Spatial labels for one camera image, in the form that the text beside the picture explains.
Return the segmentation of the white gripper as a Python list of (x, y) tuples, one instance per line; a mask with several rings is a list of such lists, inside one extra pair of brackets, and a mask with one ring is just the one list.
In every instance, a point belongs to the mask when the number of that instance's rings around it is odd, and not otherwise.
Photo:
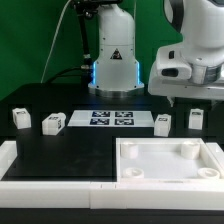
[(190, 98), (211, 101), (224, 101), (224, 70), (221, 77), (214, 83), (208, 85), (195, 85), (187, 80), (175, 81), (161, 78), (157, 75), (156, 65), (150, 72), (148, 92), (151, 95), (165, 96), (174, 104), (174, 99)]

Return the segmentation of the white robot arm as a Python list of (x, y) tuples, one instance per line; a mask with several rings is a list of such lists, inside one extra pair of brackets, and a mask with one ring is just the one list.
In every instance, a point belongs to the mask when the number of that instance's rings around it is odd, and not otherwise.
[(149, 83), (139, 77), (133, 18), (116, 4), (99, 7), (99, 57), (89, 90), (106, 97), (128, 96), (145, 86), (152, 95), (224, 100), (224, 0), (163, 0), (179, 43), (158, 49)]

